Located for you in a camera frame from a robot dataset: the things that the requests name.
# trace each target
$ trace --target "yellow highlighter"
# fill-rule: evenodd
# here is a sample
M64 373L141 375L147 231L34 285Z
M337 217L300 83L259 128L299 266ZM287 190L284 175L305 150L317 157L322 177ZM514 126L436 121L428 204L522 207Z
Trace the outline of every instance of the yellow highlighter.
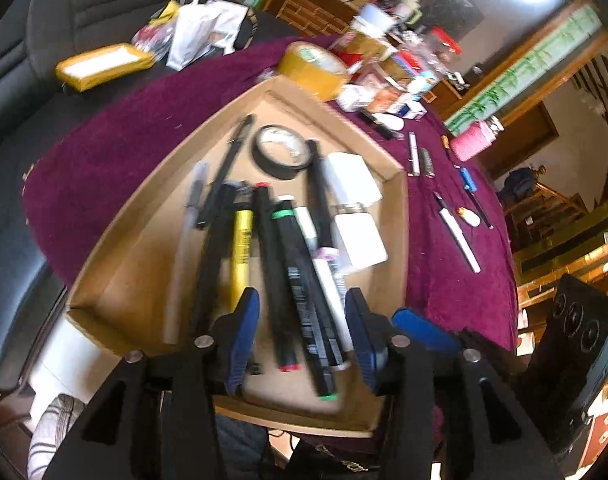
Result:
M253 234L253 209L251 205L251 187L243 182L238 191L237 210L233 224L233 251L230 258L230 311L238 306L239 298L248 287L248 259L251 253L251 236Z

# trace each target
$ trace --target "cardboard box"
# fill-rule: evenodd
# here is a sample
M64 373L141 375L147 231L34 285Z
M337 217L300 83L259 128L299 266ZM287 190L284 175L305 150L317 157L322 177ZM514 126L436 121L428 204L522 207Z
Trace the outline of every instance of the cardboard box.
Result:
M155 355L173 347L162 343L162 310L184 213L188 178L199 160L210 163L214 178L227 142L242 117L257 115L255 131L282 124L320 142L324 154L359 153L380 186L383 199L369 212L376 219L388 260L347 277L361 287L373 311L391 316L404 301L407 260L406 172L353 123L283 76L269 79L222 108L173 150L122 207L88 257L68 298L68 318L97 345L116 355L141 349ZM255 166L247 140L230 178L271 182L274 193L292 194L305 204L305 175L273 180ZM206 234L194 232L191 255L197 269ZM222 265L222 307L228 296L228 266ZM263 297L257 247L252 247L251 286ZM188 318L194 283L186 283ZM362 383L355 364L336 374L337 400L319 400L300 352L299 371L278 370L262 306L255 357L264 374L248 376L241 397L215 397L216 410L255 424L300 433L368 437L377 426L382 399Z

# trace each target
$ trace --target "screw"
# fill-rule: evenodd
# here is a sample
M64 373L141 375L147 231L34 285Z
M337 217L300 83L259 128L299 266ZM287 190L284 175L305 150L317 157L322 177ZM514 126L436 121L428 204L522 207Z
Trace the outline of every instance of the screw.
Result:
M462 355L469 363L477 363L482 358L482 355L474 348L466 348Z
M396 348L405 348L411 344L409 339L405 335L397 334L393 336L390 341Z
M142 350L131 350L124 358L126 359L127 363L133 364L141 361L143 357L144 354L142 353Z
M195 346L197 346L197 348L208 348L214 342L215 340L210 335L201 335L195 338L195 341L193 343Z

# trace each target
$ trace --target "purple tablecloth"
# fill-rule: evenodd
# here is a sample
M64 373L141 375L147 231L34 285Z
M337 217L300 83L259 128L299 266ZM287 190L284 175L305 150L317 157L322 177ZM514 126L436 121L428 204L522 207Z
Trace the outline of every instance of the purple tablecloth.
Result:
M145 177L197 126L255 84L286 45L279 40L205 60L117 102L72 131L31 171L24 207L39 247L71 285L100 235ZM329 39L316 38L326 46ZM384 140L355 114L351 121L406 164L406 143ZM434 179L408 179L406 304L450 330L466 326L508 349L516 341L517 298L508 234L493 188L475 164L479 201L495 225L463 228L482 272L473 274L438 215L433 190L453 208L473 209L441 145L444 126L429 111L407 121L432 157Z

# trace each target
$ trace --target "black leather sofa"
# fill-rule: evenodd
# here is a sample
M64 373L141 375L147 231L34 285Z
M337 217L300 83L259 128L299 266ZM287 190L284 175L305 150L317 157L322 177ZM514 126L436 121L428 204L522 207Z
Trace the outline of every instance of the black leather sofa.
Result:
M0 21L0 398L25 380L65 293L26 225L22 175L67 132L172 72L161 63L75 94L63 91L54 67L74 54L130 41L167 1L15 0ZM252 27L247 19L236 46ZM255 43L295 34L258 12Z

